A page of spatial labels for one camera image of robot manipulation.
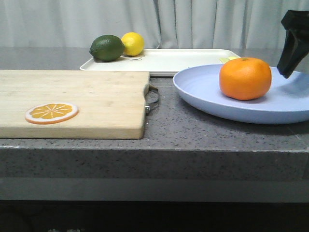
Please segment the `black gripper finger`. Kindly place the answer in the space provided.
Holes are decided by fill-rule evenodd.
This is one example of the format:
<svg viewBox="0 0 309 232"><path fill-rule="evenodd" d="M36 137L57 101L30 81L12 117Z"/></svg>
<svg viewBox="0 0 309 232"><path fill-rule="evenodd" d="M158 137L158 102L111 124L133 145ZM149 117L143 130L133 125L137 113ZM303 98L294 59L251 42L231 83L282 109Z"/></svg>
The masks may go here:
<svg viewBox="0 0 309 232"><path fill-rule="evenodd" d="M309 12L288 10L281 24L286 37L277 69L284 78L289 78L309 53Z"/></svg>

